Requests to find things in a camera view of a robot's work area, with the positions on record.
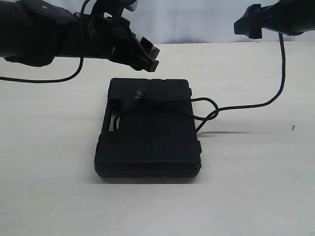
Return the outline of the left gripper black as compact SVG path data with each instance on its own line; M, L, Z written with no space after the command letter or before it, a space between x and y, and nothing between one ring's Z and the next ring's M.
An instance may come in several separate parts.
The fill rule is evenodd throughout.
M128 65L136 71L155 72L160 49L142 37L137 53L135 35L130 30L130 21L122 17L122 9L108 13L93 10L88 21L88 57L107 59Z

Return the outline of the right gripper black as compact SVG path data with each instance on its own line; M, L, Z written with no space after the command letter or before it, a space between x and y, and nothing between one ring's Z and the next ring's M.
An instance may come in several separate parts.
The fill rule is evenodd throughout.
M233 27L236 35L244 35L249 39L261 39L262 28L298 36L315 30L315 2L281 0L264 9L261 4L252 4Z

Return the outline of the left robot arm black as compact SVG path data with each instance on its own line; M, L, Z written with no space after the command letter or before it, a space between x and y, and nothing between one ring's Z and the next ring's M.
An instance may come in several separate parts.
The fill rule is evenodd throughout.
M90 14L72 13L43 0L0 3L0 56L33 67L56 57L107 59L134 70L154 72L159 49L138 40L122 16L135 0L98 0Z

